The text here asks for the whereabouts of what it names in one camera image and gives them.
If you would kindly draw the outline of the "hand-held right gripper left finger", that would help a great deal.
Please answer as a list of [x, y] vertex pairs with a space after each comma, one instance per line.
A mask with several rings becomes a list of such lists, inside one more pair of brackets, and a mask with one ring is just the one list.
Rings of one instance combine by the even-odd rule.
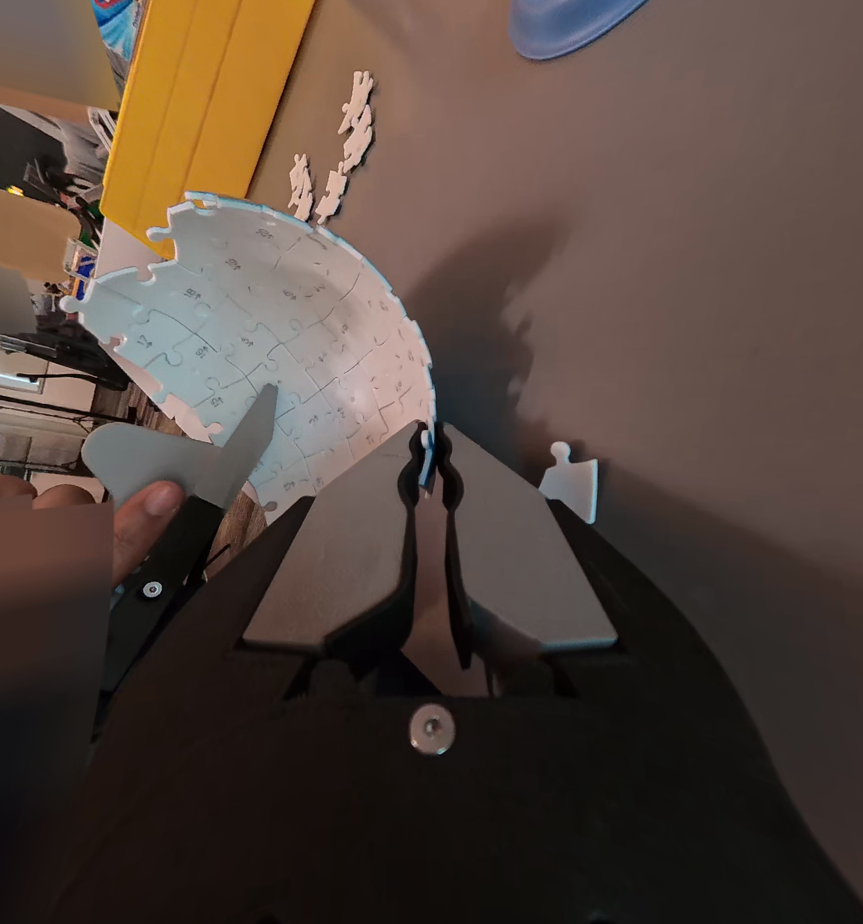
[[410, 423], [314, 499], [244, 642], [339, 660], [365, 676], [408, 639], [424, 423]]

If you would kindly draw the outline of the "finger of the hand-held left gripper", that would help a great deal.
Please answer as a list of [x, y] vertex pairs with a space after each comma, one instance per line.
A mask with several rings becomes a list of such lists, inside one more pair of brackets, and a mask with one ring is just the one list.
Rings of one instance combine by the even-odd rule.
[[273, 438], [277, 398], [276, 385], [263, 387], [225, 445], [201, 469], [192, 498], [223, 511], [232, 506]]

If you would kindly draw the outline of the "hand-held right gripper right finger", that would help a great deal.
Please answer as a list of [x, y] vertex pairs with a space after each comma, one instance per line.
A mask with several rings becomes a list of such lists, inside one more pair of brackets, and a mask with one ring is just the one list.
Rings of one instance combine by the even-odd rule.
[[474, 656], [493, 671], [513, 671], [543, 656], [616, 644], [538, 489], [451, 424], [437, 424], [437, 468], [451, 636], [463, 669]]

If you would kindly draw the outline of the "partly built white puzzle ball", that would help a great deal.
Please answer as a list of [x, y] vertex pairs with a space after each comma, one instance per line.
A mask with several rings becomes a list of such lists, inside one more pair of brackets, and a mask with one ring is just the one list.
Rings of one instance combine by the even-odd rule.
[[342, 237], [266, 205], [186, 192], [148, 229], [174, 257], [95, 274], [65, 300], [113, 358], [148, 375], [181, 430], [224, 445], [276, 387], [274, 432], [249, 476], [267, 522], [403, 428], [434, 444], [432, 360], [390, 283]]

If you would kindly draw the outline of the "blue plastic ball stand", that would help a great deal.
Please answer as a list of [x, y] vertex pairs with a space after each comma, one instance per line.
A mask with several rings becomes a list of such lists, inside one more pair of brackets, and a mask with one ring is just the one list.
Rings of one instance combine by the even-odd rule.
[[587, 46], [618, 26], [645, 1], [512, 1], [508, 34], [531, 61], [553, 60]]

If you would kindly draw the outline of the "person's left hand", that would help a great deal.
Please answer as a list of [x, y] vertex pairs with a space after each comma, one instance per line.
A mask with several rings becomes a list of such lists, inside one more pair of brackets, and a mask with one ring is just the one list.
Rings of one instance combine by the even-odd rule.
[[[0, 498], [25, 497], [35, 509], [94, 505], [94, 497], [75, 484], [58, 484], [42, 494], [28, 482], [0, 474]], [[185, 501], [182, 488], [159, 481], [138, 491], [114, 513], [111, 589], [121, 585], [146, 559]]]

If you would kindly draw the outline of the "black tripod stand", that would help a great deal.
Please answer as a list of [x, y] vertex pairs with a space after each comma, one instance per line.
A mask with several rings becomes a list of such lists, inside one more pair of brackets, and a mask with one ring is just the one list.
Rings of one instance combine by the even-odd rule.
[[70, 330], [0, 334], [0, 424], [84, 438], [136, 423], [131, 379], [97, 339]]

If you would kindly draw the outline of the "beige board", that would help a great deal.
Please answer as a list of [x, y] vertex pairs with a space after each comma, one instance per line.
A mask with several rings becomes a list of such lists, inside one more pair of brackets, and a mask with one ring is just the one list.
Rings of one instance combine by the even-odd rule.
[[68, 210], [0, 190], [0, 268], [23, 279], [62, 283], [67, 243], [77, 240], [81, 225]]

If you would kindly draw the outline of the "yellow plastic bin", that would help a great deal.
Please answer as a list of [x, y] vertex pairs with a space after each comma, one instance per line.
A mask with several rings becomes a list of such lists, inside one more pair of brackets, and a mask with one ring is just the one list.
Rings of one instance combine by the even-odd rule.
[[103, 179], [102, 214], [161, 259], [185, 192], [243, 199], [315, 3], [148, 2]]

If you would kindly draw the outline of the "white and blue printed sheet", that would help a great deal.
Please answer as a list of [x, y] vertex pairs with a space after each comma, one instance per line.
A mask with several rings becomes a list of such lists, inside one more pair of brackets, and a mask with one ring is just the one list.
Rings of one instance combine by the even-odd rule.
[[105, 52], [118, 91], [125, 90], [130, 65], [137, 48], [145, 2], [91, 1]]

